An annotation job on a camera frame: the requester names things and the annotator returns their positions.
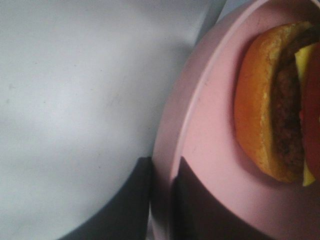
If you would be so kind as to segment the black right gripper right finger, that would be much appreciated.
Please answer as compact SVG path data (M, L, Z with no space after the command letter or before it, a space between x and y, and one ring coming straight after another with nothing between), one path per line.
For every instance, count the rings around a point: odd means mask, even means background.
M172 231L175 240L269 240L204 187L184 157L172 189Z

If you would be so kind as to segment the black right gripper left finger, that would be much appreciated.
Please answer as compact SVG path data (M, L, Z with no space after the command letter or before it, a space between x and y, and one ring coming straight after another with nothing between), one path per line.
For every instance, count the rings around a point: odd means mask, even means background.
M144 240L152 191L152 159L141 157L117 194L62 240Z

